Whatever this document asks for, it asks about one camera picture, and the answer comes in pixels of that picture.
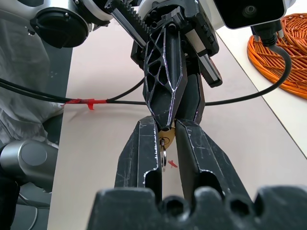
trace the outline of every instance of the black cable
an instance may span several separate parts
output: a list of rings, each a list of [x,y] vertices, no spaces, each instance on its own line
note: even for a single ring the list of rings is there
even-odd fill
[[[56,102],[56,103],[66,103],[66,101],[64,102],[63,100],[57,100],[57,99],[53,99],[53,98],[43,97],[43,96],[40,96],[40,95],[36,95],[36,94],[33,94],[33,93],[22,91],[22,90],[14,88],[12,86],[6,85],[6,84],[4,84],[2,82],[0,83],[0,87],[5,88],[5,89],[10,90],[10,91],[13,91],[15,93],[19,93],[19,94],[21,94],[23,96],[32,97],[32,98],[35,98],[35,99],[38,99],[38,100],[41,100],[41,101]]]
[[[146,105],[145,102],[131,102],[131,101],[111,101],[108,104],[139,104],[139,105]]]
[[[236,102],[242,102],[242,101],[246,101],[246,100],[250,100],[256,97],[260,97],[263,96],[269,92],[272,92],[273,90],[277,89],[280,85],[282,85],[282,83],[288,78],[290,71],[291,71],[291,57],[289,56],[289,54],[282,48],[278,47],[278,46],[270,46],[269,49],[271,51],[273,51],[274,53],[279,54],[280,56],[282,56],[282,58],[285,61],[285,70],[283,75],[280,77],[280,79],[273,84],[272,86],[270,86],[269,88],[262,90],[260,92],[251,94],[251,95],[247,95],[244,97],[239,97],[239,98],[234,98],[234,99],[229,99],[229,100],[224,100],[224,101],[218,101],[218,102],[207,102],[205,105],[206,106],[212,106],[212,105],[221,105],[221,104],[230,104],[230,103],[236,103]],[[136,84],[134,87],[132,87],[131,89],[127,90],[126,92],[107,99],[106,102],[108,104],[139,104],[139,105],[146,105],[145,102],[134,102],[134,101],[116,101],[117,99],[126,96],[127,94],[131,93],[132,91],[136,90],[138,87],[140,87],[142,84],[144,83],[144,79],[142,79],[138,84]],[[73,99],[71,98],[64,98],[64,97],[58,97],[58,96],[54,96],[48,93],[44,93],[44,92],[39,92],[36,90],[32,90],[32,89],[28,89],[26,87],[11,83],[9,81],[6,81],[4,79],[0,79],[0,87],[3,87],[7,90],[19,93],[21,95],[27,96],[27,97],[32,97],[38,100],[42,100],[42,101],[48,101],[48,102],[56,102],[56,103],[66,103],[68,101],[71,101]]]
[[[238,98],[224,100],[224,101],[218,101],[218,102],[207,102],[205,105],[211,106],[211,105],[220,105],[220,104],[230,104],[230,103],[235,103],[235,102],[242,102],[242,101],[246,101],[246,100],[249,100],[249,99],[253,99],[253,98],[256,98],[256,97],[263,96],[263,95],[277,89],[279,86],[281,86],[281,84],[285,80],[287,80],[288,76],[290,75],[291,65],[292,65],[291,57],[283,48],[280,48],[279,46],[276,46],[276,45],[270,46],[269,49],[271,51],[273,51],[274,53],[282,56],[282,58],[285,61],[285,68],[284,68],[283,75],[280,77],[280,79],[275,84],[271,85],[269,88],[267,88],[265,90],[262,90],[260,92],[257,92],[257,93],[254,93],[254,94],[251,94],[251,95],[248,95],[248,96],[238,97]]]
[[[19,194],[19,197],[21,198],[21,200],[27,205],[27,206],[31,206],[31,207],[36,207],[37,209],[50,209],[50,206],[41,206],[41,207],[37,207],[34,204],[31,204],[30,200],[25,199],[25,197],[21,194]]]
[[[137,83],[135,86],[133,86],[131,89],[127,90],[126,92],[124,92],[124,93],[122,93],[122,94],[120,94],[116,97],[112,97],[110,99],[107,99],[106,102],[109,103],[110,101],[115,101],[119,98],[122,98],[122,97],[128,95],[129,93],[131,93],[131,92],[135,91],[137,88],[139,88],[143,83],[144,83],[144,78],[139,83]]]
[[[115,101],[119,98],[122,98],[122,97],[128,95],[129,93],[135,91],[143,83],[144,83],[144,78],[139,83],[137,83],[135,86],[133,86],[131,89],[127,90],[126,92],[124,92],[124,93],[122,93],[122,94],[120,94],[116,97],[107,99],[106,102],[108,104],[112,104],[113,101]],[[59,96],[55,96],[55,95],[48,94],[48,93],[45,93],[45,92],[32,90],[32,89],[26,88],[26,87],[21,86],[21,85],[14,84],[12,82],[9,82],[9,81],[1,79],[1,78],[0,78],[0,87],[3,87],[7,90],[19,93],[19,94],[24,95],[24,96],[32,97],[32,98],[42,100],[42,101],[66,103],[66,102],[73,100],[72,98],[59,97]],[[138,102],[131,102],[130,103],[129,101],[121,101],[120,103],[117,102],[117,104],[145,104],[145,103],[138,103]]]
[[[62,100],[62,101],[67,101],[67,102],[72,100],[72,98],[58,97],[58,96],[48,94],[48,93],[45,93],[45,92],[32,90],[32,89],[26,88],[24,86],[14,84],[14,83],[7,81],[5,79],[2,79],[2,78],[0,78],[0,83],[12,86],[12,87],[17,88],[17,89],[22,90],[22,91],[31,92],[33,94],[41,95],[41,96],[52,98],[52,99],[57,99],[57,100]]]

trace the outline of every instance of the gray floor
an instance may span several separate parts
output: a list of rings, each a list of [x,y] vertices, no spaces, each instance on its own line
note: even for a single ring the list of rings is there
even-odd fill
[[[71,48],[56,49],[44,44],[50,59],[50,78],[45,92],[57,96],[65,96],[68,82],[69,69],[71,65]],[[59,143],[61,133],[62,115],[56,116],[44,123],[48,132],[48,139],[53,143]],[[21,188],[21,194],[30,200],[50,204],[51,194],[44,193],[42,189],[33,184],[25,184]],[[46,230],[49,210],[40,209],[37,221],[32,230]],[[34,219],[35,208],[17,205],[14,223],[11,230],[27,230]]]

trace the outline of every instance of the cable connector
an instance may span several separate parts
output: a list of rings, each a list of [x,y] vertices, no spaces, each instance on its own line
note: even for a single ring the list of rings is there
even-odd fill
[[[277,43],[277,33],[281,37],[283,28],[280,20],[255,25],[251,27],[254,36],[261,38],[264,47],[273,46]]]

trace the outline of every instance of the silver metal cylinder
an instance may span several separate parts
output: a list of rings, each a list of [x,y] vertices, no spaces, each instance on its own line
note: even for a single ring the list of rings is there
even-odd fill
[[[260,42],[260,37],[258,35],[254,35],[255,42]]]
[[[277,34],[278,34],[279,38],[283,38],[284,37],[283,30],[278,31]]]
[[[1,168],[17,181],[52,191],[58,149],[35,140],[14,141],[1,152]]]

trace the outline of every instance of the robotic arm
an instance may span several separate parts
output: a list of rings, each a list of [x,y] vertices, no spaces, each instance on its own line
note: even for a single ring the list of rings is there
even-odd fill
[[[93,212],[91,216],[89,229],[97,230],[102,226],[104,229],[126,229],[124,224],[122,228],[114,228],[114,217],[118,213],[124,213],[121,209],[118,211],[114,208],[118,204],[126,205],[125,215],[131,213],[130,210],[138,213],[137,218],[131,219],[140,223],[150,218],[154,218],[162,228],[165,228],[165,222],[169,223],[169,216],[164,218],[157,213],[154,203],[161,201],[161,166],[166,165],[166,158],[157,153],[160,145],[164,147],[165,142],[170,144],[174,138],[175,132],[172,137],[169,133],[174,131],[175,120],[184,195],[190,204],[195,203],[195,199],[199,202],[194,219],[185,222],[189,225],[188,229],[198,229],[196,226],[205,226],[214,218],[226,219],[228,224],[232,223],[228,214],[223,211],[213,213],[212,218],[204,219],[201,216],[204,208],[210,205],[221,206],[219,199],[230,197],[232,193],[249,199],[225,153],[199,127],[205,106],[201,75],[211,87],[222,84],[210,59],[219,51],[211,21],[217,19],[216,26],[224,23],[232,29],[251,26],[253,33],[260,36],[264,44],[271,46],[277,39],[276,32],[281,30],[279,19],[294,2],[295,0],[143,0],[138,15],[126,0],[35,0],[32,4],[25,0],[0,0],[0,18],[25,26],[30,35],[37,33],[57,48],[81,45],[92,31],[92,24],[107,26],[112,18],[134,39],[131,58],[144,70],[143,96],[152,117],[138,122],[124,148],[118,161],[115,187],[137,187],[140,190],[115,189],[98,194],[94,204],[97,212]],[[133,1],[134,5],[139,3],[140,1]],[[40,151],[29,150],[29,145]],[[47,191],[52,189],[56,157],[56,150],[36,142],[11,143],[0,149],[1,229],[6,230],[11,226],[21,184],[33,182]],[[129,179],[123,180],[121,175],[127,175]],[[212,187],[216,192],[196,192],[195,189],[200,186]],[[287,189],[286,192],[307,197],[300,189]],[[133,209],[130,207],[131,203],[127,206],[123,197],[135,200]],[[113,204],[113,200],[118,200],[119,203]],[[189,204],[186,201],[170,198],[162,205],[164,214],[172,215],[181,209],[180,213],[183,215],[180,218],[187,220],[189,214],[184,210],[188,210],[186,207]],[[136,226],[135,224],[138,223],[130,223],[130,226]]]
[[[153,2],[163,1],[139,0],[134,5],[141,3],[139,15],[144,18]],[[295,0],[270,2],[200,0],[200,5],[215,29],[223,23],[236,29],[278,20]],[[31,35],[37,33],[54,47],[76,47],[88,37],[92,24],[109,24],[112,15],[105,10],[105,4],[106,0],[0,0],[0,18],[27,27]],[[256,16],[252,15],[252,7],[257,12]]]

